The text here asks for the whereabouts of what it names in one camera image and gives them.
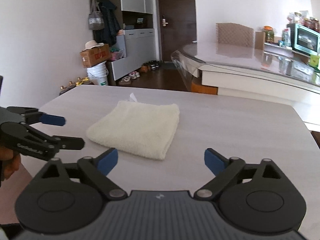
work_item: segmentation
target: door lock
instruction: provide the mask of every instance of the door lock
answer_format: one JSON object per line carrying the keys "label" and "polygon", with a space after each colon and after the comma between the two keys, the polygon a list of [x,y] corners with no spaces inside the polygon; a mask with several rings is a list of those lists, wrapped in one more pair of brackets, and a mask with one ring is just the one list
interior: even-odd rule
{"label": "door lock", "polygon": [[169,24],[169,23],[166,21],[164,15],[163,15],[163,16],[162,16],[162,26],[163,26],[163,27],[166,27],[167,24]]}

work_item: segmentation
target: hanging bag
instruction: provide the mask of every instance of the hanging bag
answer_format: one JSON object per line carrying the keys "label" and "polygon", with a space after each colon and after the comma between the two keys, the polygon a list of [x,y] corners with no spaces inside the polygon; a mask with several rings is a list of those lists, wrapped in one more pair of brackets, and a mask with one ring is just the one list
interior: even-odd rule
{"label": "hanging bag", "polygon": [[104,28],[104,21],[102,13],[96,0],[91,2],[91,10],[88,17],[89,30],[102,30]]}

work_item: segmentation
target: coat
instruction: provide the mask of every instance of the coat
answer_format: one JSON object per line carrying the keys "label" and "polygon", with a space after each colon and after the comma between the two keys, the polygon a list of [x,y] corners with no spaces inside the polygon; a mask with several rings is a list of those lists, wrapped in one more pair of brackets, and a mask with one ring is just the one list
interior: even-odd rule
{"label": "coat", "polygon": [[105,0],[99,3],[99,8],[103,15],[104,29],[93,31],[94,39],[97,43],[115,45],[120,30],[119,22],[114,13],[116,6],[109,0]]}

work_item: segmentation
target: drawer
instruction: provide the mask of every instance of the drawer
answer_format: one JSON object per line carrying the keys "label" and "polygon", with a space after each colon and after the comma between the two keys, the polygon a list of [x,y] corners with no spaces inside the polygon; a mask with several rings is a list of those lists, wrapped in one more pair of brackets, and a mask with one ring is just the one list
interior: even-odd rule
{"label": "drawer", "polygon": [[148,37],[148,29],[140,29],[137,31],[137,38]]}
{"label": "drawer", "polygon": [[154,29],[140,29],[137,31],[137,38],[151,37],[155,35]]}
{"label": "drawer", "polygon": [[137,30],[125,30],[124,36],[126,40],[135,39],[137,38]]}
{"label": "drawer", "polygon": [[155,30],[154,29],[147,29],[147,37],[151,37],[155,35]]}

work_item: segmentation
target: table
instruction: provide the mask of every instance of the table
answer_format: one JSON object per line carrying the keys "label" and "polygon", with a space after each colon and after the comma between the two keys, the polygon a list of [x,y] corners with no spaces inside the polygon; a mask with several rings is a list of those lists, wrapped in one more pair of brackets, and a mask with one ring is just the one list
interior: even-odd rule
{"label": "table", "polygon": [[290,105],[320,132],[320,74],[267,49],[201,42],[184,46],[180,61],[196,77],[201,71],[202,85],[218,87],[218,95]]}
{"label": "table", "polygon": [[[119,152],[118,165],[108,177],[127,192],[136,190],[190,190],[191,194],[214,176],[204,164],[211,147],[229,158],[247,163],[271,158],[284,171],[307,202],[300,231],[310,240],[320,235],[320,150],[295,110],[287,105],[246,98],[190,92],[125,87],[79,86],[41,108],[67,119],[64,127],[36,124],[49,135],[82,137],[82,151],[60,151],[64,163],[84,156],[96,157],[105,147],[85,136],[89,126],[108,114],[119,100],[134,93],[141,103],[180,108],[180,123],[164,161]],[[44,161],[23,156],[22,163],[34,176]]]}

